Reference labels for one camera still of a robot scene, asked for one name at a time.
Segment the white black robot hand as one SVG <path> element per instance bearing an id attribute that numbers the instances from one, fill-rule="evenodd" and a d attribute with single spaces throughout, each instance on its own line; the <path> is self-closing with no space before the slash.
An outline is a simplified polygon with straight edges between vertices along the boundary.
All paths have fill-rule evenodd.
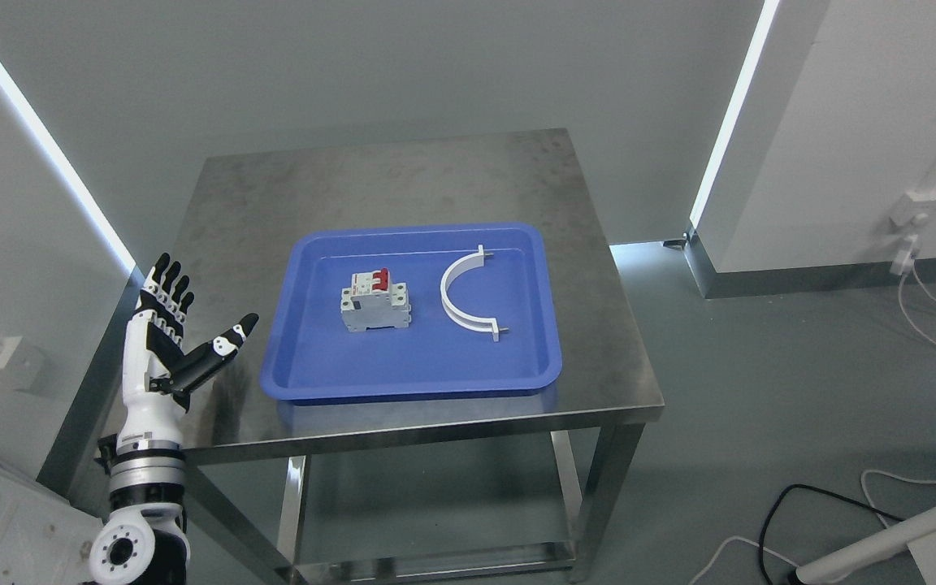
<path id="1" fill-rule="evenodd" d="M 125 329 L 120 391 L 126 419 L 116 448 L 139 449 L 146 441 L 182 448 L 180 422 L 194 390 L 234 362 L 259 321 L 259 315 L 246 314 L 218 336 L 185 349 L 193 300 L 181 263 L 161 254 L 142 282 Z"/>

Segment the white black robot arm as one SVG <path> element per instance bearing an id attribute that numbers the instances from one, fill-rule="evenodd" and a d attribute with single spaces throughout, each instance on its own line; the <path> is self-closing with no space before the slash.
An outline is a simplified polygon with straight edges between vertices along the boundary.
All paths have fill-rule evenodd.
<path id="1" fill-rule="evenodd" d="M 186 535 L 185 455 L 178 444 L 118 436 L 97 442 L 109 477 L 109 515 L 88 566 L 97 584 L 185 584 L 192 556 Z"/>

